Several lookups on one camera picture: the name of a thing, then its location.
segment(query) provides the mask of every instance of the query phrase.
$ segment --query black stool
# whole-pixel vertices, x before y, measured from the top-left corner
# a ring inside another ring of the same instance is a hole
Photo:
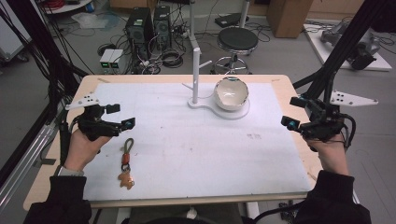
[[[249,55],[259,44],[259,38],[253,32],[239,27],[226,28],[218,35],[218,45],[231,53],[213,65],[215,74],[237,75],[251,74],[248,65],[238,58],[238,54]]]

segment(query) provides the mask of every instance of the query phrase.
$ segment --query black sleeve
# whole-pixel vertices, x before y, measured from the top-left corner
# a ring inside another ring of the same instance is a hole
[[[49,197],[43,203],[33,203],[23,223],[87,224],[92,210],[82,199],[85,176],[52,176]]]
[[[296,224],[371,223],[370,211],[352,200],[352,176],[320,171],[295,218]]]

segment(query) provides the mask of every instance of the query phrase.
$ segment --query black pole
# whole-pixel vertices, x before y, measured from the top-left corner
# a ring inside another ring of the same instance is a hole
[[[323,102],[329,103],[335,74],[371,24],[381,15],[387,2],[388,0],[365,0],[323,66],[313,75],[293,84],[294,88],[299,88],[312,82],[308,91],[302,94],[305,99],[318,99],[325,91]]]

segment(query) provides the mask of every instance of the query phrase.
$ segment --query person's arm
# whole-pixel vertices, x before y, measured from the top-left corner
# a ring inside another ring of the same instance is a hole
[[[47,200],[32,204],[24,223],[88,223],[91,205],[83,200],[87,178],[84,167],[93,160],[109,137],[99,137],[91,142],[80,130],[71,137],[69,152],[63,169],[58,176],[52,176]]]
[[[326,143],[306,140],[318,151],[323,171],[297,213],[296,224],[371,223],[369,210],[352,200],[355,178],[349,175],[343,141],[341,134]]]

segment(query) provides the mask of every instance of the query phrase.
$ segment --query stool seat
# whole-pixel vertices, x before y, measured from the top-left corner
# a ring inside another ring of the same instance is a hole
[[[223,29],[218,35],[218,45],[231,53],[249,54],[259,44],[259,38],[253,32],[239,27]]]

